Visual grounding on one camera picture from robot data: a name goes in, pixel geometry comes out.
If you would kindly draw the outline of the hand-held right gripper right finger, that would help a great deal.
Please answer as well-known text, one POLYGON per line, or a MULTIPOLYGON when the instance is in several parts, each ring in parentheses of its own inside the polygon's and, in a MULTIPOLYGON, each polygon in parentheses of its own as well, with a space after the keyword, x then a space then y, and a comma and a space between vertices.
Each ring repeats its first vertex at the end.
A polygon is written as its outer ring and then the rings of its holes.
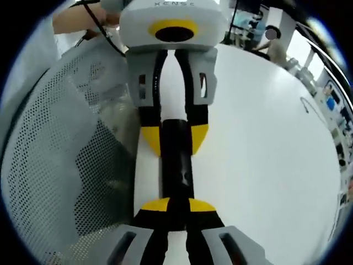
POLYGON ((262 246, 225 226, 211 204, 189 199, 187 252, 191 264, 270 264, 262 246))

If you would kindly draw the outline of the person's left hand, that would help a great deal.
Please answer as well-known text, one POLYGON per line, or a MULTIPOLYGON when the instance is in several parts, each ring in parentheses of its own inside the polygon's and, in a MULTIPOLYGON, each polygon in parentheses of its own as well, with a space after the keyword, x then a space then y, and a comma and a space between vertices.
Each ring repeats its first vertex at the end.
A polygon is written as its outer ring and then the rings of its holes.
POLYGON ((100 26, 108 28, 116 28, 120 22, 120 12, 108 12, 104 8, 99 7, 93 11, 100 26))

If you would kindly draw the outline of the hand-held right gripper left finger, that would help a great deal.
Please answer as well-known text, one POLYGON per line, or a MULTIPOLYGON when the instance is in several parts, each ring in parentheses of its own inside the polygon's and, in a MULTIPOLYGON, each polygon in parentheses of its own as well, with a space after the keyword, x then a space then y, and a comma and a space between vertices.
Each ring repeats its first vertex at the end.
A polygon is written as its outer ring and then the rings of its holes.
POLYGON ((108 237, 106 264, 163 264, 168 249, 168 198, 145 203, 131 225, 108 237))

